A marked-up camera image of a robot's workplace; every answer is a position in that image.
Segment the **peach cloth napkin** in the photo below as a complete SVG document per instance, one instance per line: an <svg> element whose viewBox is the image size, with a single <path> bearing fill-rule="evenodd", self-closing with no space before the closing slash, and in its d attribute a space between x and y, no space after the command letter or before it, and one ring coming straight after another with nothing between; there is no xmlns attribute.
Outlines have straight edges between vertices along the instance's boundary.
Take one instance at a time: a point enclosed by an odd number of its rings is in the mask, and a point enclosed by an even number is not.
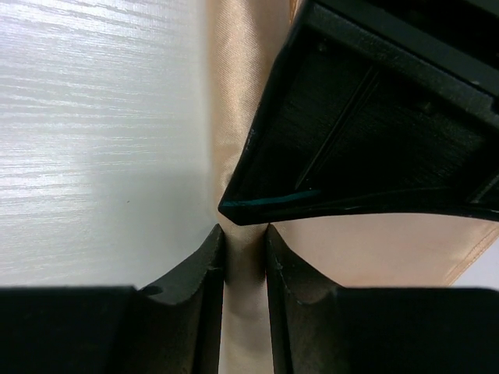
<svg viewBox="0 0 499 374"><path fill-rule="evenodd" d="M239 160L298 9L297 1L205 4L215 199ZM219 222L228 246L219 370L270 373L264 226ZM498 286L498 226L492 222L385 214L311 218L277 229L305 261L345 286Z"/></svg>

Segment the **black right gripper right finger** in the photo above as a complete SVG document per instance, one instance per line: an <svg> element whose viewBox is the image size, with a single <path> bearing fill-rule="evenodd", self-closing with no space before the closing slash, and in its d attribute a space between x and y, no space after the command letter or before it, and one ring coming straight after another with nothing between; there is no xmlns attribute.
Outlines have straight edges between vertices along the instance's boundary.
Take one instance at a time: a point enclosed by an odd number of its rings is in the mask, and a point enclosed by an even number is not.
<svg viewBox="0 0 499 374"><path fill-rule="evenodd" d="M495 373L498 293L345 288L265 234L276 373Z"/></svg>

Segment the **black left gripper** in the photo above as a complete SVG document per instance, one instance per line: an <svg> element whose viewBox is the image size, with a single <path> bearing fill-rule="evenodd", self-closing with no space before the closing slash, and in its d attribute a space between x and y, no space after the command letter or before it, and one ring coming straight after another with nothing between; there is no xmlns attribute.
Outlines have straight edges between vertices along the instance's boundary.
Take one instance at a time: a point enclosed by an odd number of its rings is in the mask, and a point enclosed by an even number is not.
<svg viewBox="0 0 499 374"><path fill-rule="evenodd" d="M218 209L498 219L498 3L305 1Z"/></svg>

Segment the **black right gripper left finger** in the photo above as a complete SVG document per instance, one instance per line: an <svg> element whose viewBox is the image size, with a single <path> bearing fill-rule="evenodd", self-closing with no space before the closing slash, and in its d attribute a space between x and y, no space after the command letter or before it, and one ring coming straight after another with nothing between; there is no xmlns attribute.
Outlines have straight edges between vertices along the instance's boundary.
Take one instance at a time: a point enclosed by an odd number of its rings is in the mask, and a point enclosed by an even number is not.
<svg viewBox="0 0 499 374"><path fill-rule="evenodd" d="M146 287L1 290L4 373L216 373L225 238Z"/></svg>

